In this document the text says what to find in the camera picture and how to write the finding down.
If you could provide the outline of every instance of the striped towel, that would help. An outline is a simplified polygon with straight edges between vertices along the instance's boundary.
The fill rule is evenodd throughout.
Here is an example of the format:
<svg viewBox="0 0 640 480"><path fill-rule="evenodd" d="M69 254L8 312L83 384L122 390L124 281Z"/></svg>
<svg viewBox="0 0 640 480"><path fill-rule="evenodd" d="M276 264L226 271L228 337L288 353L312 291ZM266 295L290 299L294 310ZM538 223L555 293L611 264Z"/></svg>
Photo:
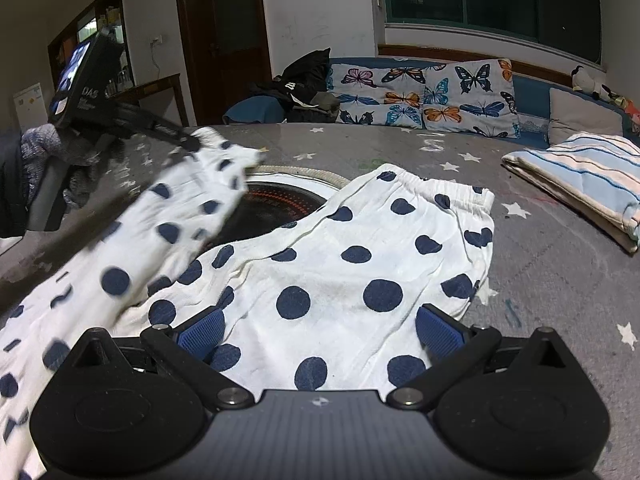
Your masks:
<svg viewBox="0 0 640 480"><path fill-rule="evenodd" d="M580 132L548 150L502 158L505 167L583 213L629 253L640 235L640 148Z"/></svg>

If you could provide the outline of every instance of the wooden door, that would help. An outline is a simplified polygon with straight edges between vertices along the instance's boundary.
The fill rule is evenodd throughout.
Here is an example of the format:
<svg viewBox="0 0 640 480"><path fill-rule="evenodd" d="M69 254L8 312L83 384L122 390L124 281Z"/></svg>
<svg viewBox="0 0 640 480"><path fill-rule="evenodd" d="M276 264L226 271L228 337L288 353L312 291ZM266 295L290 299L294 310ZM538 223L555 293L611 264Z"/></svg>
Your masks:
<svg viewBox="0 0 640 480"><path fill-rule="evenodd" d="M220 124L252 82L271 79L262 0L177 0L198 124Z"/></svg>

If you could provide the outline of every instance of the metal screw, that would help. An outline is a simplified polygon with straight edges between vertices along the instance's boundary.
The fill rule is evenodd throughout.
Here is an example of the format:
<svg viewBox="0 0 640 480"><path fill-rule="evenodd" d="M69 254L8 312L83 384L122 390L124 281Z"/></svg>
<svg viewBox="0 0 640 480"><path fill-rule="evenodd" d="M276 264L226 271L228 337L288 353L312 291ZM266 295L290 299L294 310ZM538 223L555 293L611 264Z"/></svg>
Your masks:
<svg viewBox="0 0 640 480"><path fill-rule="evenodd" d="M393 392L393 398L396 402L405 406L413 406L422 402L424 396L421 391L415 388L398 388Z"/></svg>
<svg viewBox="0 0 640 480"><path fill-rule="evenodd" d="M242 404L249 399L249 393L243 388L225 388L218 392L218 398L225 404Z"/></svg>

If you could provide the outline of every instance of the door frame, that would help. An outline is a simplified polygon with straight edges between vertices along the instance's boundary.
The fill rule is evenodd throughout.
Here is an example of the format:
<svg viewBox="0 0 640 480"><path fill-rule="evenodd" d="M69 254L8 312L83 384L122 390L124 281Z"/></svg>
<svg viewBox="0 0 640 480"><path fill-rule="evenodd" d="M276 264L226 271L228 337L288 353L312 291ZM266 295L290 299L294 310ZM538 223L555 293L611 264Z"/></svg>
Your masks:
<svg viewBox="0 0 640 480"><path fill-rule="evenodd" d="M198 78L198 67L196 66L191 38L190 38L190 20L187 0L176 0L178 6L178 23L180 25L180 37L182 39L182 49L184 51L184 62L187 68L187 77L189 79L189 88L191 91L191 101L193 102L193 110L196 116L196 124L202 125L202 118L206 117L206 102L200 91L200 79ZM265 67L263 74L257 74L256 78L263 78L270 81L271 73L271 56L269 52L269 39L267 36L266 16L264 13L264 0L257 0L258 8L258 34L260 37L260 50L262 53L262 65ZM215 13L212 28L215 30Z"/></svg>

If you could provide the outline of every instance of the beige cushion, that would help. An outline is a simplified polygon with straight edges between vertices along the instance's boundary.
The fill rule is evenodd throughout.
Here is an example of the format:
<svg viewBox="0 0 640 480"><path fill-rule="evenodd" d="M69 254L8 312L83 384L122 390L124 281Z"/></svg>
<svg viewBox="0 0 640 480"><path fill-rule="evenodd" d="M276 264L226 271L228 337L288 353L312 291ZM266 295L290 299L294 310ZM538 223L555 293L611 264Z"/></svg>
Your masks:
<svg viewBox="0 0 640 480"><path fill-rule="evenodd" d="M580 96L549 89L551 121L549 143L559 144L578 132L595 135L622 135L622 117L604 106Z"/></svg>

